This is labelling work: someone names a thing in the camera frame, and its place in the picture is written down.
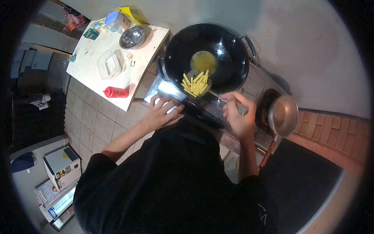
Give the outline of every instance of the white countertop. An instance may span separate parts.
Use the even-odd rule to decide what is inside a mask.
[[[122,49],[119,46],[121,34],[110,30],[101,32],[96,40],[85,38],[82,35],[73,52],[73,54],[77,54],[76,60],[69,63],[66,72],[103,98],[127,111],[136,95],[143,74],[169,35],[169,29],[147,24],[143,24],[143,26],[146,28],[146,39],[137,49]],[[113,80],[102,80],[97,59],[108,49],[116,55],[122,55],[126,68]],[[103,91],[108,86],[126,88],[129,90],[129,96],[127,98],[107,98]]]

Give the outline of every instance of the black wok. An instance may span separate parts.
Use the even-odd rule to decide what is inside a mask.
[[[165,61],[165,70],[170,80],[181,92],[180,85],[183,73],[190,70],[192,56],[199,51],[208,51],[218,61],[218,68],[214,74],[209,73],[212,81],[212,91],[225,93],[238,90],[245,82],[249,70],[249,58],[243,42],[230,30],[215,24],[195,24],[179,31],[170,41],[166,49],[165,58],[157,58],[157,69],[165,79],[161,60]],[[252,42],[245,37],[252,51],[255,50]]]

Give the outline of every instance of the hand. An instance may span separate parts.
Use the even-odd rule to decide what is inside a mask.
[[[227,117],[227,121],[230,123],[238,139],[244,140],[254,137],[256,104],[253,101],[249,101],[237,91],[222,94],[221,98],[227,98],[227,105],[223,107],[223,116]],[[235,99],[248,107],[248,114],[241,116],[238,113]]]
[[[154,102],[157,98],[160,98],[160,100],[155,104]],[[180,114],[184,109],[184,105],[178,106],[169,114],[166,113],[177,104],[178,102],[171,100],[170,97],[162,97],[162,95],[156,94],[151,98],[148,110],[139,121],[139,124],[145,128],[147,133],[175,124],[184,117],[184,115]]]

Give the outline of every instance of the metal spatula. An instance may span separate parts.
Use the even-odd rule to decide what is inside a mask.
[[[190,72],[187,73],[187,77],[188,78],[191,78],[193,77],[194,79],[200,74],[199,71],[197,70],[191,70]],[[211,86],[212,86],[212,81],[210,79],[208,79],[208,91],[200,94],[197,98],[201,98],[202,96],[204,96],[206,93],[210,93],[210,94],[213,94],[214,96],[216,96],[218,98],[219,101],[227,104],[227,98],[223,99],[223,98],[220,98],[220,95],[221,94],[217,94],[215,93],[214,91],[211,90]],[[239,112],[239,114],[241,116],[245,116],[247,113],[248,113],[248,107],[244,106],[242,103],[240,103],[238,100],[236,100],[236,108],[237,108],[237,111]]]

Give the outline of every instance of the stainless steel bowl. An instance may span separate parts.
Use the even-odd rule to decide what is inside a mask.
[[[270,128],[277,136],[288,137],[295,130],[299,111],[295,100],[287,95],[277,98],[268,110]]]
[[[120,39],[119,45],[122,49],[135,49],[143,44],[145,40],[145,28],[134,25],[126,29]]]

